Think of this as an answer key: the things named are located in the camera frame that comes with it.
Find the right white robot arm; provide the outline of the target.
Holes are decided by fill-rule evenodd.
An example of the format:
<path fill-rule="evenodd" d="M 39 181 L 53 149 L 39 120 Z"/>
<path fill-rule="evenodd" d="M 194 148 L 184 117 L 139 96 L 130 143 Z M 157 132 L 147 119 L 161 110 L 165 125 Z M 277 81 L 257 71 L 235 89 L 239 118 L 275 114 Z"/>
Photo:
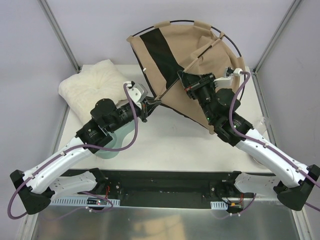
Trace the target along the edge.
<path fill-rule="evenodd" d="M 216 78 L 213 73 L 191 74 L 177 72 L 189 98 L 198 101 L 208 124 L 225 143 L 249 154 L 269 169 L 274 176 L 251 175 L 235 171 L 225 184 L 230 197 L 252 193 L 275 196 L 284 206 L 301 211 L 320 176 L 320 168 L 310 166 L 290 157 L 263 137 L 253 125 L 236 113 L 240 106 L 237 99 L 250 79 L 250 73 L 241 68 L 228 67 L 225 76 Z M 236 92 L 229 89 L 234 77 L 245 76 Z"/>

